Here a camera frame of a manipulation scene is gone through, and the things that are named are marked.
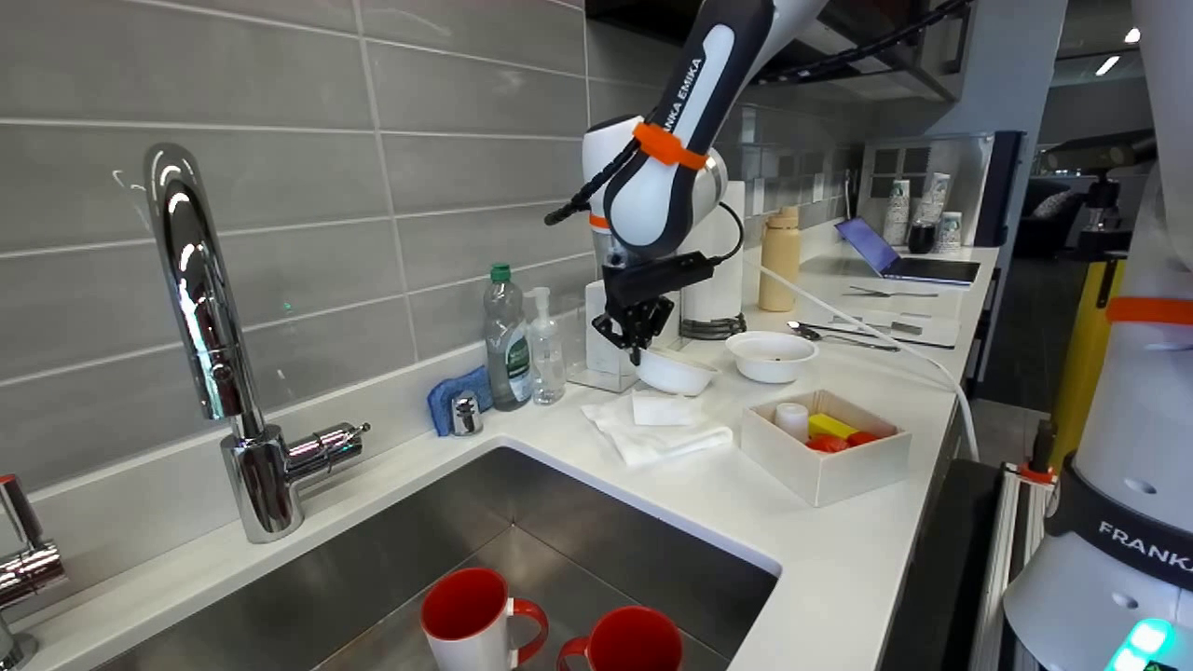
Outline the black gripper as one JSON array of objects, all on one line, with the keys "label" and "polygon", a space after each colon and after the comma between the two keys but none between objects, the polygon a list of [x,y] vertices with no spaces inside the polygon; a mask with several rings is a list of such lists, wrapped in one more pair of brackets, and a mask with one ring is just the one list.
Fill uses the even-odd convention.
[{"label": "black gripper", "polygon": [[677,253],[668,261],[640,261],[602,273],[602,313],[591,326],[620,351],[633,351],[640,366],[658,346],[658,333],[676,308],[669,289],[707,281],[714,268],[704,253]]}]

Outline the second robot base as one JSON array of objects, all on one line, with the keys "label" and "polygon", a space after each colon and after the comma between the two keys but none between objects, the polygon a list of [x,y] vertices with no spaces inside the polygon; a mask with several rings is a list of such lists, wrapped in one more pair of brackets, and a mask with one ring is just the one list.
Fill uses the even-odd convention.
[{"label": "second robot base", "polygon": [[1081,447],[1002,617],[1045,671],[1193,671],[1193,0],[1134,0],[1154,129]]}]

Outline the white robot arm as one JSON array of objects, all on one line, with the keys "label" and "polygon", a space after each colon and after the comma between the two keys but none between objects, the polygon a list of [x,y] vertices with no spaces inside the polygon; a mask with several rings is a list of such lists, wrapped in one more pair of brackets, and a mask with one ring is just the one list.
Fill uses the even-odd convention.
[{"label": "white robot arm", "polygon": [[704,283],[722,253],[681,253],[719,203],[714,136],[749,78],[786,47],[827,0],[700,0],[681,59],[647,113],[582,134],[582,187],[544,217],[587,217],[602,281],[591,326],[628,363],[662,333],[669,289]]}]

